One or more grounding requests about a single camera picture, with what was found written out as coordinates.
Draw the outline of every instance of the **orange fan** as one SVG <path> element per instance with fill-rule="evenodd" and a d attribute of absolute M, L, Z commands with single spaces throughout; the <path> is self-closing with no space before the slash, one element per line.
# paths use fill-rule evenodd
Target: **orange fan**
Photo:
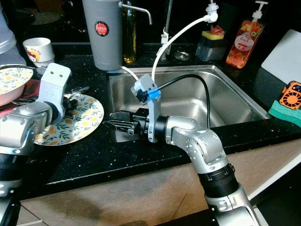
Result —
<path fill-rule="evenodd" d="M 301 105 L 301 84 L 292 81 L 282 91 L 283 95 L 279 103 L 293 110 L 299 109 Z"/>

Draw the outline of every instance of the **blue clip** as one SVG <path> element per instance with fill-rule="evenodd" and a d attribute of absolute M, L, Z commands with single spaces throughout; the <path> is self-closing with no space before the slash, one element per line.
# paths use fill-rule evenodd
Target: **blue clip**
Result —
<path fill-rule="evenodd" d="M 149 95 L 150 99 L 155 99 L 155 98 L 161 96 L 161 93 L 157 88 L 147 91 L 147 94 Z"/>

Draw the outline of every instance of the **glass bottle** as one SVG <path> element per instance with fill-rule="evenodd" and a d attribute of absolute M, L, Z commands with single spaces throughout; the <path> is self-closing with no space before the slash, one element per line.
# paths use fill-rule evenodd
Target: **glass bottle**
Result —
<path fill-rule="evenodd" d="M 259 9 L 253 13 L 252 20 L 242 22 L 227 56 L 226 63 L 232 67 L 241 69 L 245 66 L 264 28 L 264 24 L 258 20 L 261 19 L 263 5 L 268 2 L 256 1 L 255 3 L 260 4 Z"/>
<path fill-rule="evenodd" d="M 127 5 L 134 5 L 134 0 L 124 1 Z M 129 8 L 123 8 L 122 14 L 122 48 L 123 59 L 126 63 L 136 61 L 136 11 Z"/>

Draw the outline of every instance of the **black countertop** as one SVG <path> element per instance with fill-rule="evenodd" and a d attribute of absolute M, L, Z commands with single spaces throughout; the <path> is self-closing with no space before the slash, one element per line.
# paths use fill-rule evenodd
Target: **black countertop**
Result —
<path fill-rule="evenodd" d="M 173 49 L 194 49 L 194 45 L 178 45 Z M 98 99 L 108 118 L 108 76 L 94 66 L 88 44 L 54 45 L 56 62 L 71 68 L 67 89 L 90 86 L 87 95 Z M 139 59 L 128 67 L 152 67 L 158 45 L 140 46 Z M 244 92 L 266 111 L 278 99 L 285 84 L 261 68 L 267 54 L 254 52 L 243 70 L 220 62 L 202 62 L 195 56 L 187 62 L 172 58 L 158 66 L 215 64 Z M 226 154 L 277 144 L 301 137 L 301 128 L 276 118 L 212 128 L 220 137 Z M 189 157 L 171 145 L 144 141 L 114 143 L 108 128 L 100 125 L 91 135 L 68 145 L 35 146 L 24 171 L 24 186 L 16 195 L 27 199 L 45 194 L 105 181 L 124 178 L 154 170 L 189 163 Z"/>

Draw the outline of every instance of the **sponge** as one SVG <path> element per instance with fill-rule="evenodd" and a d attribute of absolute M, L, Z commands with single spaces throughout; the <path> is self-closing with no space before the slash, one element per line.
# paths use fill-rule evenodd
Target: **sponge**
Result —
<path fill-rule="evenodd" d="M 202 36 L 209 40 L 220 40 L 224 38 L 223 35 L 212 34 L 211 31 L 203 31 Z"/>
<path fill-rule="evenodd" d="M 276 118 L 290 121 L 297 126 L 301 127 L 301 110 L 292 110 L 288 107 L 284 107 L 278 101 L 274 101 L 273 106 L 269 110 L 269 114 Z"/>

